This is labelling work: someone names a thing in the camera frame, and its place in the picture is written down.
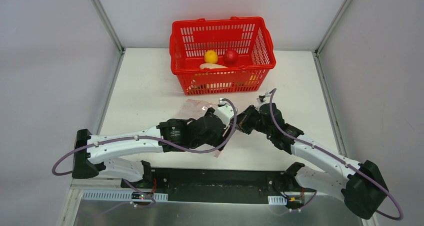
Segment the clear pink zip top bag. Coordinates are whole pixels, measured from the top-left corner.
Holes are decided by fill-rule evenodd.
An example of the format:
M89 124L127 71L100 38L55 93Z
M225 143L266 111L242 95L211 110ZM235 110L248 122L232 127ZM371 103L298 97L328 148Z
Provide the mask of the clear pink zip top bag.
M198 119L204 116L209 108L216 109L217 107L216 104L207 101L188 99L175 114L175 117L177 119Z

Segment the white daikon radish toy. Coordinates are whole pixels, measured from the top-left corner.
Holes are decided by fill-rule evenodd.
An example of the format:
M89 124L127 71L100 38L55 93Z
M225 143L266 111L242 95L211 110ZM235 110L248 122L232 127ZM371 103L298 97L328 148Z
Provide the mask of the white daikon radish toy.
M224 65L216 64L216 63L203 63L199 66L200 69L219 69L219 68L228 68ZM195 80L193 79L191 82L190 89L197 89L195 86Z

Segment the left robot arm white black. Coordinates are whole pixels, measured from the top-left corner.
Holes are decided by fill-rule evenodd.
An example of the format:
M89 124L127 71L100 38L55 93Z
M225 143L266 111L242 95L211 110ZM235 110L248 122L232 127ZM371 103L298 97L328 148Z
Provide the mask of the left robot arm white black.
M198 118L169 119L142 131L121 135L92 135L79 130L75 142L74 179L114 177L147 188L152 184L152 167L147 161L129 161L125 156L141 153L191 152L209 145L223 147L234 110L228 105L209 108Z

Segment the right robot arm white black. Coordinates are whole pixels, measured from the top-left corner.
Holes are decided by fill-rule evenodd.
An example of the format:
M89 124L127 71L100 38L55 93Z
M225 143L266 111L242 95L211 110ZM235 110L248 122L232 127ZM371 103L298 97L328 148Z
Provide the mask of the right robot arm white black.
M293 163L284 176L290 191L300 187L332 196L356 216L369 220L387 197L388 187L378 166L369 160L360 163L316 143L302 130L286 123L276 104L249 106L238 114L236 129L250 134L257 131L279 150L300 157L316 167Z

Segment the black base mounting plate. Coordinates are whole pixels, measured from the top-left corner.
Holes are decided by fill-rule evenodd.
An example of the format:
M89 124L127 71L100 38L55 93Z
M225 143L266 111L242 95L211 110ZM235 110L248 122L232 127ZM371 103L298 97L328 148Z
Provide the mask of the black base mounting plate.
M299 196L304 190L282 171L153 168L138 189L167 194L169 202L266 204L269 196Z

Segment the red apple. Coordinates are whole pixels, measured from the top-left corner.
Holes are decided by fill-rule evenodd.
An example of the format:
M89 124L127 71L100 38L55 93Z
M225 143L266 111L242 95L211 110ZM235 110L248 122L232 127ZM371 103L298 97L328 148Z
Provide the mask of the red apple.
M228 49L225 51L223 60L225 64L231 65L238 61L239 54L234 49Z

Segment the red plastic shopping basket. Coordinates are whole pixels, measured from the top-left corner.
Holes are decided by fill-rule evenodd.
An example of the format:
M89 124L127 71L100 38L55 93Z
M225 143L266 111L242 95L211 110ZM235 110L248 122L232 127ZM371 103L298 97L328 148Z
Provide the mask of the red plastic shopping basket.
M276 65L271 35L259 16L180 20L171 32L170 69L185 95L257 91ZM224 62L228 49L238 53L235 64ZM216 64L227 68L200 69L208 50L218 54ZM190 89L193 79L197 89Z

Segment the yellow orange fruit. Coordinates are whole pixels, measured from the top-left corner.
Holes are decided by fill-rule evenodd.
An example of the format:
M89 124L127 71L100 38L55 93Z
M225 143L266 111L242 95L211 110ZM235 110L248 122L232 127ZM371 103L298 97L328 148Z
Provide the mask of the yellow orange fruit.
M205 52L203 59L205 63L216 64L219 56L214 50L208 50Z

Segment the right aluminium frame post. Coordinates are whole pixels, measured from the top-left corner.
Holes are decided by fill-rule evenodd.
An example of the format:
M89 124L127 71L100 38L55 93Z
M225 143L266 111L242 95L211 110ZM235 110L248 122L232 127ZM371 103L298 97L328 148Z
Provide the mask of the right aluminium frame post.
M321 39L319 45L317 46L317 48L315 49L315 54L316 56L319 56L321 54L321 52L323 51L325 45L327 44L329 38L332 35L332 32L335 30L335 28L337 27L338 23L341 21L344 13L347 11L348 7L351 5L353 0L344 0L340 6L340 8L338 9L335 17L333 18L330 26L328 27L327 31L325 32L323 38Z

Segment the aluminium frame post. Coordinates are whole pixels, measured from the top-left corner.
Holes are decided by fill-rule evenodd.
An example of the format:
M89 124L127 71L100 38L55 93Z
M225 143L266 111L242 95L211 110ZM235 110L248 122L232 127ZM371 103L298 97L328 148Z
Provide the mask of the aluminium frame post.
M111 40L113 41L115 47L117 48L118 52L122 55L125 51L125 48L123 47L112 23L111 20L109 19L105 8L101 2L101 0L90 0L92 2L93 7L95 8L100 20L103 23L103 26L105 27L109 37L111 38Z
M319 56L321 54L321 52L323 51L325 45L327 44L329 38L332 35L332 32L335 30L335 28L337 27L338 23L341 21L344 13L347 11L348 7L351 5L353 0L344 0L340 6L340 8L338 9L335 17L333 18L330 26L328 27L327 31L325 32L323 38L321 39L319 45L317 46L317 48L315 49L315 54L316 56Z

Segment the left aluminium frame post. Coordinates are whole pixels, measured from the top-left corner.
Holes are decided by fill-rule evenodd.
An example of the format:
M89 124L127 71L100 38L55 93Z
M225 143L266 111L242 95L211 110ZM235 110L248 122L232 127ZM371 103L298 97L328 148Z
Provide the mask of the left aluminium frame post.
M117 48L118 52L122 55L125 51L125 48L123 47L112 23L111 20L109 19L105 8L101 2L101 0L90 0L92 2L93 7L95 8L100 20L103 23L103 26L105 27L109 37L111 38L111 40L113 41L115 47Z

